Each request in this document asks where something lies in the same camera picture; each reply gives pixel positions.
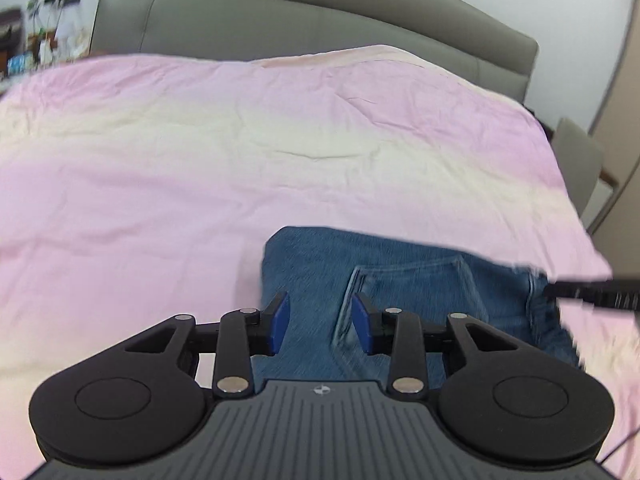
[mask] metal pin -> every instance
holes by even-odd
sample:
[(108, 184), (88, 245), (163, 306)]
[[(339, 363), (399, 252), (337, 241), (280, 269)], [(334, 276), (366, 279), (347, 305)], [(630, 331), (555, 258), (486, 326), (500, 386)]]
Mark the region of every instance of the metal pin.
[(424, 383), (415, 377), (400, 377), (393, 382), (392, 386), (401, 394), (416, 394), (424, 388)]
[(239, 394), (249, 387), (249, 382), (236, 376), (229, 376), (218, 381), (218, 389), (226, 394)]

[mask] gray leather headboard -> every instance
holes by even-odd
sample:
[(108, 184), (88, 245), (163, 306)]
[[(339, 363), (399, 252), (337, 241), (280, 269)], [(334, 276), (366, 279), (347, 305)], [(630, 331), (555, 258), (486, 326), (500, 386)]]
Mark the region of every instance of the gray leather headboard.
[(538, 52), (460, 0), (100, 0), (92, 50), (250, 60), (370, 44), (520, 102)]

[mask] black cable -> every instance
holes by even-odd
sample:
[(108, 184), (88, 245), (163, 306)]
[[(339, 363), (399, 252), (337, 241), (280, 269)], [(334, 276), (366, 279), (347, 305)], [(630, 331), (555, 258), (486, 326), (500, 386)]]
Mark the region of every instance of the black cable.
[(625, 439), (620, 442), (620, 444), (618, 444), (615, 448), (613, 448), (611, 451), (609, 451), (607, 453), (607, 455), (600, 460), (600, 462), (598, 462), (600, 465), (604, 464), (615, 452), (617, 452), (618, 450), (620, 450), (620, 448), (622, 446), (624, 446), (629, 440), (631, 440), (633, 437), (635, 437), (638, 433), (640, 433), (640, 426), (638, 426), (635, 430), (633, 430), (631, 433), (629, 433)]

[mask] bed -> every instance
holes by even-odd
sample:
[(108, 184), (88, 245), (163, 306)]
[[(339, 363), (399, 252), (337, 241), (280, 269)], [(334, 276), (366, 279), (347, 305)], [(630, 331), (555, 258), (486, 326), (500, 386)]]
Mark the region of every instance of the bed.
[[(258, 304), (285, 225), (610, 275), (521, 104), (535, 40), (459, 0), (100, 0), (92, 50), (111, 55), (0, 102), (3, 480), (42, 460), (42, 380), (176, 312)], [(638, 332), (561, 315), (616, 402), (603, 458), (639, 423)], [(638, 463), (631, 440), (606, 467)]]

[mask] denim fabric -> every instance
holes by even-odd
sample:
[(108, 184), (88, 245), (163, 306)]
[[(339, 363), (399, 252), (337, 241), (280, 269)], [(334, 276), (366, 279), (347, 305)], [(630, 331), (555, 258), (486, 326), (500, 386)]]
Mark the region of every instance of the denim fabric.
[[(367, 356), (351, 323), (351, 297), (362, 292), (378, 308), (397, 306), (439, 324), (463, 312), (569, 364), (578, 357), (554, 303), (542, 295), (546, 276), (472, 254), (329, 228), (286, 227), (265, 245), (262, 304), (280, 290), (291, 317), (280, 353), (254, 357), (263, 379), (379, 380), (388, 356)], [(428, 354), (430, 387), (446, 376), (439, 354)]]

